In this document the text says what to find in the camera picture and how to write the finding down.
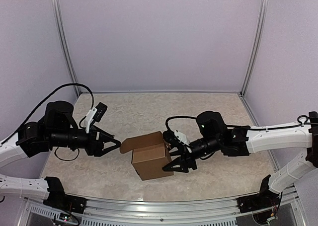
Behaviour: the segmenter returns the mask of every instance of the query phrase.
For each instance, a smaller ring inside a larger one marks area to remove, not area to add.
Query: brown box
[[[162,133],[155,132],[134,138],[127,138],[120,147],[120,153],[133,151],[131,164],[142,180],[156,179],[173,175],[162,170],[171,162],[171,157]]]

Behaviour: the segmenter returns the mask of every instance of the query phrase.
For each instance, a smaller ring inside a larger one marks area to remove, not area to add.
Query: wall
[[[234,91],[261,0],[60,0],[79,82],[93,91]]]
[[[0,0],[0,139],[14,131],[35,105],[57,86],[70,82],[62,55],[51,0]],[[60,90],[50,100],[74,102],[74,90]],[[45,106],[32,118],[38,120]],[[47,153],[0,169],[9,176],[39,177]],[[6,197],[0,225],[16,225],[22,200]]]
[[[317,0],[269,0],[264,32],[246,99],[261,125],[295,121],[318,111]],[[275,151],[284,166],[296,150]],[[318,225],[318,172],[296,188],[311,226]]]

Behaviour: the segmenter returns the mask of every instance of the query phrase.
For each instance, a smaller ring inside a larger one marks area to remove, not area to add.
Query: cardboard box
[[[161,132],[127,138],[121,144],[120,152],[124,154],[129,151],[133,151],[131,163],[142,180],[173,175],[173,172],[162,170],[171,162],[171,157]]]

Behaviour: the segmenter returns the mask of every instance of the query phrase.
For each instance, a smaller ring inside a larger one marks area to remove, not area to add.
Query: vertical metal post
[[[73,64],[72,64],[69,48],[68,48],[68,45],[67,45],[67,42],[66,42],[66,38],[65,38],[65,32],[64,32],[64,29],[63,29],[63,21],[62,21],[62,15],[61,15],[61,10],[60,10],[59,0],[52,0],[52,4],[53,4],[53,11],[54,11],[54,15],[55,15],[56,25],[57,25],[57,28],[58,28],[58,35],[59,35],[59,38],[60,38],[60,41],[61,41],[61,47],[62,47],[63,55],[64,55],[65,61],[66,61],[66,66],[68,68],[71,81],[73,83],[77,83],[78,79],[76,77],[76,74],[75,74],[75,71],[74,71],[74,68],[73,68]],[[75,90],[76,96],[79,97],[80,94],[81,94],[80,88],[78,86],[74,86],[74,90]]]
[[[243,98],[246,94],[246,90],[247,90],[247,87],[248,87],[248,84],[250,82],[250,78],[252,76],[252,72],[254,69],[254,65],[255,65],[255,61],[256,61],[256,57],[257,57],[257,52],[259,49],[259,45],[260,45],[260,41],[261,41],[261,37],[262,37],[262,32],[263,32],[263,28],[264,28],[267,5],[268,5],[268,0],[261,1],[253,49],[252,49],[252,53],[251,53],[251,56],[250,56],[249,61],[248,61],[248,68],[247,68],[247,72],[245,75],[243,87],[241,90],[241,95]]]

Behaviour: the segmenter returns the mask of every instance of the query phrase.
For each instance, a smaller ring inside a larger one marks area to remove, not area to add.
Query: table
[[[218,111],[226,124],[251,125],[237,94],[220,93],[120,93],[96,94],[95,104],[108,106],[96,125],[123,141],[126,138],[165,131],[164,122],[174,115],[197,116],[203,111]],[[91,105],[90,95],[82,94],[75,104],[77,122]],[[202,137],[195,120],[171,121],[171,128],[185,133],[190,141]],[[59,149],[61,158],[77,152]],[[259,190],[262,179],[273,173],[268,152],[250,156],[227,157],[217,152],[206,161],[197,160],[198,169],[189,173],[142,181],[131,165],[131,152],[119,150],[103,157],[87,156],[80,151],[75,161],[58,160],[53,153],[42,177],[60,178],[68,194],[128,201],[192,201],[237,196]]]

